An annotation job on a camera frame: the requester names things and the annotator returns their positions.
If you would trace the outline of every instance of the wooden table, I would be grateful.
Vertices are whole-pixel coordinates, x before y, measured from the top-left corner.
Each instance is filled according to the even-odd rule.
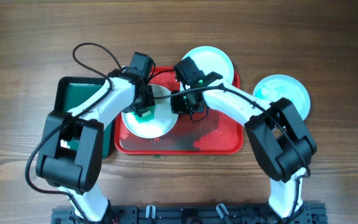
[[[268,75],[295,77],[311,95],[306,124],[318,144],[302,197],[325,203],[330,223],[358,223],[358,1],[0,4],[0,223],[48,223],[52,208],[69,205],[31,190],[24,167],[59,79],[96,77],[71,57],[82,42],[106,46],[123,65],[134,51],[174,65],[212,45],[230,56],[248,92]],[[78,54],[104,73],[114,68],[102,50]],[[244,137],[239,153],[213,159],[115,152],[101,189],[115,205],[266,202],[270,180]]]

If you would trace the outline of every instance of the black cable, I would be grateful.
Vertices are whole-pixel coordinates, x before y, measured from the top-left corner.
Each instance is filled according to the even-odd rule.
[[[86,68],[86,69],[88,69],[88,70],[91,70],[91,71],[94,72],[94,73],[97,73],[97,74],[99,74],[99,75],[101,75],[101,76],[104,75],[103,73],[101,73],[101,72],[99,72],[99,71],[97,71],[97,70],[95,70],[95,69],[93,69],[93,68],[91,68],[91,67],[89,67],[89,66],[87,66],[87,65],[84,65],[82,62],[80,62],[80,61],[75,57],[75,52],[77,51],[77,49],[80,48],[80,47],[82,47],[82,46],[85,46],[85,45],[97,46],[97,47],[100,47],[101,49],[103,49],[104,51],[106,51],[106,52],[114,59],[114,61],[115,61],[115,62],[117,63],[117,65],[118,65],[119,69],[122,71],[122,67],[121,67],[121,65],[119,64],[118,60],[116,59],[116,57],[115,57],[107,48],[103,47],[102,45],[95,44],[95,43],[91,43],[91,42],[79,44],[79,45],[77,45],[77,46],[74,48],[74,50],[73,50],[73,59],[74,59],[74,61],[75,61],[76,63],[78,63],[79,65],[81,65],[82,67],[84,67],[84,68]]]
[[[192,121],[194,123],[200,122],[200,121],[202,121],[202,120],[204,120],[205,118],[208,117],[208,115],[209,115],[209,106],[206,106],[206,114],[205,114],[205,116],[200,118],[200,119],[198,119],[198,120],[193,120],[193,113],[194,112],[190,111],[190,121]]]
[[[238,92],[236,92],[234,90],[228,89],[228,88],[226,88],[226,87],[224,87],[222,85],[219,85],[219,86],[207,86],[207,87],[189,89],[189,90],[181,91],[179,93],[174,93],[174,94],[167,95],[167,96],[154,97],[154,99],[164,99],[164,98],[169,98],[169,97],[173,97],[173,96],[177,96],[177,95],[182,95],[182,94],[185,94],[185,93],[188,93],[188,92],[191,92],[191,91],[206,91],[206,90],[223,90],[223,91],[228,91],[230,93],[233,93],[233,94],[235,94],[237,96],[240,96],[242,99],[246,100],[252,106],[258,108],[259,110],[261,110],[261,112],[266,114],[273,121],[274,125],[276,125],[276,127],[283,133],[284,137],[288,140],[288,142],[291,144],[291,147],[293,148],[293,150],[297,154],[299,160],[301,161],[301,166],[306,169],[306,175],[300,175],[294,180],[296,182],[296,185],[295,185],[295,199],[294,199],[292,208],[290,210],[290,214],[285,218],[286,223],[288,223],[288,221],[291,220],[291,218],[292,218],[292,216],[293,216],[293,214],[295,212],[296,206],[298,205],[300,179],[310,177],[311,172],[310,172],[310,168],[309,168],[308,164],[306,163],[306,161],[304,160],[304,158],[300,154],[299,149],[297,148],[295,143],[291,140],[291,138],[288,136],[287,132],[283,129],[283,127],[278,123],[278,121],[272,115],[270,115],[263,107],[258,105],[258,103],[250,100],[248,97],[246,97],[243,94],[238,93]]]
[[[173,96],[178,96],[178,95],[183,95],[185,93],[189,93],[192,91],[206,91],[206,90],[223,90],[222,88],[224,88],[224,86],[206,86],[206,87],[199,87],[199,88],[194,88],[194,89],[189,89],[189,90],[185,90],[185,91],[180,91],[178,93],[174,93],[171,95],[165,95],[165,96],[154,96],[152,97],[155,100],[161,100],[161,99],[166,99],[169,97],[173,97]]]
[[[60,194],[60,195],[66,195],[74,204],[75,208],[81,213],[81,216],[85,219],[86,223],[92,223],[91,221],[88,220],[88,217],[85,215],[84,211],[82,210],[82,208],[78,205],[78,202],[75,200],[74,196],[68,192],[61,192],[58,190],[44,190],[44,189],[40,189],[37,186],[34,185],[34,183],[31,181],[30,179],[30,167],[31,167],[31,163],[34,160],[35,155],[41,150],[42,146],[54,135],[56,134],[58,131],[62,130],[64,127],[70,125],[71,123],[78,121],[79,117],[86,114],[87,112],[89,112],[90,109],[92,109],[94,106],[96,106],[98,103],[100,103],[100,101],[102,101],[106,96],[108,96],[108,94],[110,93],[110,91],[112,91],[112,82],[111,80],[103,73],[83,64],[82,62],[80,62],[76,57],[75,57],[75,52],[77,51],[78,48],[80,48],[81,46],[84,45],[94,45],[97,47],[102,48],[103,50],[105,50],[109,55],[111,55],[111,57],[114,59],[114,61],[116,61],[117,66],[121,68],[120,64],[118,63],[117,59],[115,58],[115,56],[105,47],[99,45],[99,44],[94,44],[94,43],[82,43],[78,46],[76,46],[73,49],[73,58],[74,61],[77,62],[79,65],[81,65],[82,67],[91,70],[94,73],[97,73],[98,75],[101,75],[103,78],[106,79],[106,81],[108,81],[109,83],[109,88],[108,90],[99,98],[97,99],[95,102],[93,102],[89,107],[85,108],[82,112],[80,112],[79,114],[77,114],[76,116],[72,117],[72,119],[67,120],[65,122],[63,122],[61,125],[57,126],[54,130],[52,130],[50,133],[48,133],[42,140],[41,142],[38,144],[38,146],[32,151],[29,160],[27,161],[27,164],[25,166],[25,181],[27,182],[27,184],[34,189],[37,192],[43,193],[43,194]]]
[[[290,214],[286,217],[286,222],[288,222],[289,220],[291,220],[291,218],[292,218],[292,216],[293,216],[293,214],[295,212],[296,206],[298,205],[300,179],[310,177],[310,175],[311,175],[310,168],[309,168],[308,164],[306,163],[306,161],[304,160],[304,158],[302,157],[302,155],[299,152],[299,149],[297,148],[295,143],[291,140],[291,138],[288,136],[287,132],[283,129],[283,127],[278,123],[278,121],[272,115],[270,115],[263,107],[259,106],[256,102],[248,99],[248,97],[244,96],[243,94],[240,94],[240,93],[238,93],[238,92],[236,92],[234,90],[228,89],[226,87],[224,87],[223,90],[228,91],[230,93],[233,93],[233,94],[235,94],[237,96],[240,96],[241,98],[245,99],[248,103],[250,103],[252,106],[258,108],[264,114],[266,114],[273,121],[274,125],[276,125],[276,127],[283,133],[284,137],[291,144],[293,150],[295,151],[295,153],[297,154],[299,160],[301,161],[302,167],[304,167],[306,169],[306,175],[300,175],[294,180],[296,182],[296,185],[295,185],[295,199],[294,199],[292,208],[290,210]]]

